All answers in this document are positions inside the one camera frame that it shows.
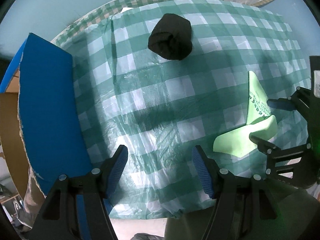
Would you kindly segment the light green foam piece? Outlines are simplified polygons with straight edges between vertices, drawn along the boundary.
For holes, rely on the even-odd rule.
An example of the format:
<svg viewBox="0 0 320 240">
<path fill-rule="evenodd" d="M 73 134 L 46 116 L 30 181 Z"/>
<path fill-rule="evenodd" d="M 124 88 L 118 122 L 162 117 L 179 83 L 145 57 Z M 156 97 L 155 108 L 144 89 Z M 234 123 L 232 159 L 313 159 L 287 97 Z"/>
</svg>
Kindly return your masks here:
<svg viewBox="0 0 320 240">
<path fill-rule="evenodd" d="M 245 126 L 218 136 L 213 151 L 243 158 L 257 148 L 249 135 L 264 140 L 273 138 L 278 132 L 276 117 L 267 105 L 268 97 L 256 74 L 248 72 L 248 112 Z"/>
</svg>

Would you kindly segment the blue cardboard box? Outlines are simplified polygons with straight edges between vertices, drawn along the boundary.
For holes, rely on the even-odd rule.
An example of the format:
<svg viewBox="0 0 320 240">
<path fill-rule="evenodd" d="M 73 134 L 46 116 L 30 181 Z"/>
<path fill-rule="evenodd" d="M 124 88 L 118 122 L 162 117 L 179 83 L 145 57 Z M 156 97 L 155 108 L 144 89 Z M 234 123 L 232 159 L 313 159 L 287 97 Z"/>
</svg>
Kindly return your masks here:
<svg viewBox="0 0 320 240">
<path fill-rule="evenodd" d="M 75 107 L 71 54 L 29 34 L 1 83 L 5 93 L 19 73 L 18 121 L 24 149 L 46 195 L 30 239 L 91 239 L 83 198 L 94 167 Z"/>
</svg>

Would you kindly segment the teal checked plastic cloth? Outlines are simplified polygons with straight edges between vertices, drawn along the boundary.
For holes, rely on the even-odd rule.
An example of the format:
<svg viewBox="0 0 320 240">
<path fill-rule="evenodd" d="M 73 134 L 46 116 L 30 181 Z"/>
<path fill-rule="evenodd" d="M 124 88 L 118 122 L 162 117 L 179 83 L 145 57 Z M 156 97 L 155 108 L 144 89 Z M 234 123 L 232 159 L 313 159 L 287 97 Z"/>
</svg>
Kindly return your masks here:
<svg viewBox="0 0 320 240">
<path fill-rule="evenodd" d="M 166 60 L 148 48 L 164 14 L 191 23 L 191 53 Z M 208 208 L 191 160 L 200 145 L 220 167 L 236 175 L 264 174 L 257 149 L 243 158 L 213 151 L 215 139 L 245 126 L 248 72 L 269 98 L 310 86 L 299 43 L 279 14 L 219 0 L 148 4 L 90 25 L 60 46 L 73 56 L 76 110 L 94 165 L 125 145 L 129 158 L 112 197 L 118 219 L 180 217 Z M 271 110 L 279 147 L 307 138 L 295 112 Z"/>
</svg>

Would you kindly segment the black sock ball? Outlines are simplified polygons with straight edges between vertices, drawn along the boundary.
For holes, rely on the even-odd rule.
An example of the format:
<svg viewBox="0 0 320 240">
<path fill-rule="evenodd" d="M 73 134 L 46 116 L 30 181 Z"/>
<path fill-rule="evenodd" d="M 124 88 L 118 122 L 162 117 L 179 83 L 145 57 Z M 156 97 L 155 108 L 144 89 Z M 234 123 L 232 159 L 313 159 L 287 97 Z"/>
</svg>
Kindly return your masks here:
<svg viewBox="0 0 320 240">
<path fill-rule="evenodd" d="M 148 48 L 166 60 L 185 59 L 192 51 L 192 28 L 189 20 L 164 14 L 148 39 Z"/>
</svg>

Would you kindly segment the green beige checked cloth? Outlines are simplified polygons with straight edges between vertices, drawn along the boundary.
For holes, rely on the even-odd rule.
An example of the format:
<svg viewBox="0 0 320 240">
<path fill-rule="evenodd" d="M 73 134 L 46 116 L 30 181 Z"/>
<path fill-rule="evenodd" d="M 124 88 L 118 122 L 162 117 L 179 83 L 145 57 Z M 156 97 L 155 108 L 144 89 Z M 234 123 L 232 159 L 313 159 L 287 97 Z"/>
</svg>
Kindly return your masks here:
<svg viewBox="0 0 320 240">
<path fill-rule="evenodd" d="M 172 0 L 112 0 L 90 11 L 86 15 L 70 24 L 59 35 L 52 39 L 52 44 L 60 47 L 87 27 L 120 13 L 124 8 L 138 8 L 148 4 L 172 1 Z"/>
</svg>

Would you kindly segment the white paper card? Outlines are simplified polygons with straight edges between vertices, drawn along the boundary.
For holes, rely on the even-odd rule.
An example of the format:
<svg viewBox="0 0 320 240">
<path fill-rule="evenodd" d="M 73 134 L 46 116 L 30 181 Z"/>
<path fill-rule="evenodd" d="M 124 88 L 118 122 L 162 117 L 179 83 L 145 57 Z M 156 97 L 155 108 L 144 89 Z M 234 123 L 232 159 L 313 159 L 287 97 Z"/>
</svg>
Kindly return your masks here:
<svg viewBox="0 0 320 240">
<path fill-rule="evenodd" d="M 131 10 L 131 9 L 132 9 L 132 8 L 124 7 L 124 8 L 121 10 L 121 13 L 126 12 L 126 11 Z"/>
</svg>

